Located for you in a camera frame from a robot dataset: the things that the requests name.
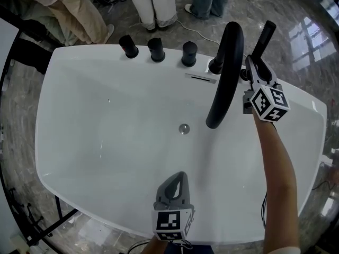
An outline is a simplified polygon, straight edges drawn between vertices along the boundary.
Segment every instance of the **pant cuff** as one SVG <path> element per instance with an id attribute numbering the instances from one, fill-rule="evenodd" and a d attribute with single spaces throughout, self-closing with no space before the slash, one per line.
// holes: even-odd
<path id="1" fill-rule="evenodd" d="M 141 25 L 142 25 L 144 28 L 146 28 L 146 29 L 148 29 L 148 30 L 152 30 L 152 29 L 155 28 L 155 21 L 154 21 L 153 23 L 143 23 L 143 22 L 140 20 L 140 23 L 141 23 Z"/>
<path id="2" fill-rule="evenodd" d="M 177 20 L 178 20 L 178 16 L 176 14 L 174 14 L 174 16 L 167 21 L 155 19 L 155 21 L 157 22 L 157 24 L 160 28 L 164 28 L 166 26 L 169 26 L 169 25 L 175 23 Z"/>

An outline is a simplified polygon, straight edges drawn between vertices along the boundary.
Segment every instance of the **drain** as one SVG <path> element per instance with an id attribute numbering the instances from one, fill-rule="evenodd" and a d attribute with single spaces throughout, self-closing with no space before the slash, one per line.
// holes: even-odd
<path id="1" fill-rule="evenodd" d="M 179 126 L 180 134 L 188 134 L 190 132 L 190 127 L 187 124 L 181 124 Z"/>

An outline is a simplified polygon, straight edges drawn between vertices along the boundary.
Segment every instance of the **curved black spout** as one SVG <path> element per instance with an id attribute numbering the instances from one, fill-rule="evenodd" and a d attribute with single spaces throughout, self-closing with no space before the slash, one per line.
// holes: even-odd
<path id="1" fill-rule="evenodd" d="M 209 69 L 221 76 L 211 110 L 206 119 L 206 125 L 215 129 L 224 119 L 231 105 L 238 85 L 244 54 L 244 35 L 240 25 L 229 22 L 222 35 L 217 56 L 211 61 Z"/>

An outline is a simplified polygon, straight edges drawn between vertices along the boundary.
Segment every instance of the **black and white cube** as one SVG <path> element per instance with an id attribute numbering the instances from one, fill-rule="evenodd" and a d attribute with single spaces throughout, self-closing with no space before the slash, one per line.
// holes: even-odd
<path id="1" fill-rule="evenodd" d="M 260 85 L 250 101 L 262 121 L 277 122 L 290 110 L 284 92 L 269 86 Z"/>
<path id="2" fill-rule="evenodd" d="M 185 239 L 192 222 L 192 209 L 152 211 L 153 232 L 158 240 Z"/>

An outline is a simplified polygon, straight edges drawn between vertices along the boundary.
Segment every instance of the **white pants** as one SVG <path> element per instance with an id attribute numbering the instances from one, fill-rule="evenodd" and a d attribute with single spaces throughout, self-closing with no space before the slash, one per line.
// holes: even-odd
<path id="1" fill-rule="evenodd" d="M 177 20 L 175 0 L 132 0 L 147 29 L 154 29 L 155 22 L 163 28 Z"/>

